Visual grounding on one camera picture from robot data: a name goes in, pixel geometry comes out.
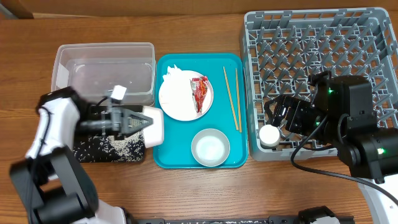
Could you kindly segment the small pink plate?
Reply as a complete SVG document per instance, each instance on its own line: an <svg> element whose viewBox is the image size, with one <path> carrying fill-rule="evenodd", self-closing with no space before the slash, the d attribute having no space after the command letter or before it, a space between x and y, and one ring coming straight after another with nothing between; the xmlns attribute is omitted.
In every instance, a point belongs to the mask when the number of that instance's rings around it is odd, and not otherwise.
<svg viewBox="0 0 398 224"><path fill-rule="evenodd" d="M159 108L144 106L143 115L153 120L150 126L143 129L145 147L161 145L164 141L164 112Z"/></svg>

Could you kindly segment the white cup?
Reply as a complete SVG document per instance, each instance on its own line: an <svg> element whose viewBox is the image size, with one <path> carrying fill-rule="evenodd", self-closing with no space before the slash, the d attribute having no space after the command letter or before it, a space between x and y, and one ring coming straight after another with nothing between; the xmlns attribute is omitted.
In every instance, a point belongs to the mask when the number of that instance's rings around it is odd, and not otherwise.
<svg viewBox="0 0 398 224"><path fill-rule="evenodd" d="M280 131L277 127L266 124L259 130L259 140L264 149L276 148L280 143Z"/></svg>

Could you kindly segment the wooden chopstick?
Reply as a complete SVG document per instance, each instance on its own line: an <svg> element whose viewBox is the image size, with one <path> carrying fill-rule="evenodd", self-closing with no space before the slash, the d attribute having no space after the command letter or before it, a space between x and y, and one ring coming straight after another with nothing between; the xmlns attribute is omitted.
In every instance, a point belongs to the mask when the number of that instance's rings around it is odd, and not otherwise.
<svg viewBox="0 0 398 224"><path fill-rule="evenodd" d="M236 128L237 131L239 131L238 121L236 119L236 113L235 113L235 110L234 110L234 103L233 103L233 100L232 100L231 90L230 90L230 87L229 87L229 81L228 81L228 76L226 74L225 67L223 67L223 73L224 73L224 79L225 79L225 82L226 82L226 89L227 89L227 92L228 92L230 107L231 107L231 111L232 111L232 114L233 114L235 128Z"/></svg>
<svg viewBox="0 0 398 224"><path fill-rule="evenodd" d="M240 107L240 95L239 95L239 78L238 78L238 69L235 68L235 78L236 78L236 99L238 106L238 130L242 133L242 121L241 121L241 107Z"/></svg>

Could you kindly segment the white napkin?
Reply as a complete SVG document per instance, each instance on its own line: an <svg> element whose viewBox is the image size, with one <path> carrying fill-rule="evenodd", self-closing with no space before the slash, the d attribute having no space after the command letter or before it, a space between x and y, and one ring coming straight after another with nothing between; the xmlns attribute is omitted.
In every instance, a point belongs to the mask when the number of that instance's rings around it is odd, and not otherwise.
<svg viewBox="0 0 398 224"><path fill-rule="evenodd" d="M167 73L162 76L163 81L168 82L168 81L181 81L187 78L187 76L184 74L184 71L178 68L176 65L173 67L168 66L167 67Z"/></svg>

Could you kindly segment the red snack wrapper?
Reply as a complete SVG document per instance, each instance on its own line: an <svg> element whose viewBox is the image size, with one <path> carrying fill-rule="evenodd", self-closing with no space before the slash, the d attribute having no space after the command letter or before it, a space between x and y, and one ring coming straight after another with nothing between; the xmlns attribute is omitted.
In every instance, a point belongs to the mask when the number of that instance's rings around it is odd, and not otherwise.
<svg viewBox="0 0 398 224"><path fill-rule="evenodd" d="M192 98L197 113L202 112L203 102L208 91L208 78L206 76L192 78L190 86L192 89Z"/></svg>

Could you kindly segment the grey bowl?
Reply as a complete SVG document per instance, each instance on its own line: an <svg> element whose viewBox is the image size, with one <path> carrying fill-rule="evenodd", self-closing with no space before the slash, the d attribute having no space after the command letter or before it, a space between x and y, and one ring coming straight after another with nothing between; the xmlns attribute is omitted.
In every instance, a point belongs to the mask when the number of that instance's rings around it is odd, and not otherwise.
<svg viewBox="0 0 398 224"><path fill-rule="evenodd" d="M208 128L196 133L191 143L193 158L205 167L222 165L230 154L230 143L218 129Z"/></svg>

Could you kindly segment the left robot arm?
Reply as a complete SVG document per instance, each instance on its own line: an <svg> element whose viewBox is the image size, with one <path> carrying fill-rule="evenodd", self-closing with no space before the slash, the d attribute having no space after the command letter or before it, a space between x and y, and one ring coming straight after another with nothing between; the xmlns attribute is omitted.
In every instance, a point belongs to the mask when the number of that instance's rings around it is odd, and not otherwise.
<svg viewBox="0 0 398 224"><path fill-rule="evenodd" d="M144 113L110 103L100 115L95 105L68 86L40 97L39 126L25 159L9 175L29 223L135 223L122 207L101 201L95 185L75 158L76 134L122 140L153 124Z"/></svg>

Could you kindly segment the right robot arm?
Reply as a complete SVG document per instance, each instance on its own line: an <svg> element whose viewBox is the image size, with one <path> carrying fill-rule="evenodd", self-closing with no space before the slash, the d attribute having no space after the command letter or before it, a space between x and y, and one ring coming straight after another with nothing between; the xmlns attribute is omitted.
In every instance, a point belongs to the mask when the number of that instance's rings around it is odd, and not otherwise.
<svg viewBox="0 0 398 224"><path fill-rule="evenodd" d="M305 136L290 157L303 171L356 182L374 223L397 223L397 129L380 128L373 107L371 83L362 76L333 77L330 71L309 75L312 101L289 95L264 103L268 124ZM301 166L295 156L315 139L336 148L350 174Z"/></svg>

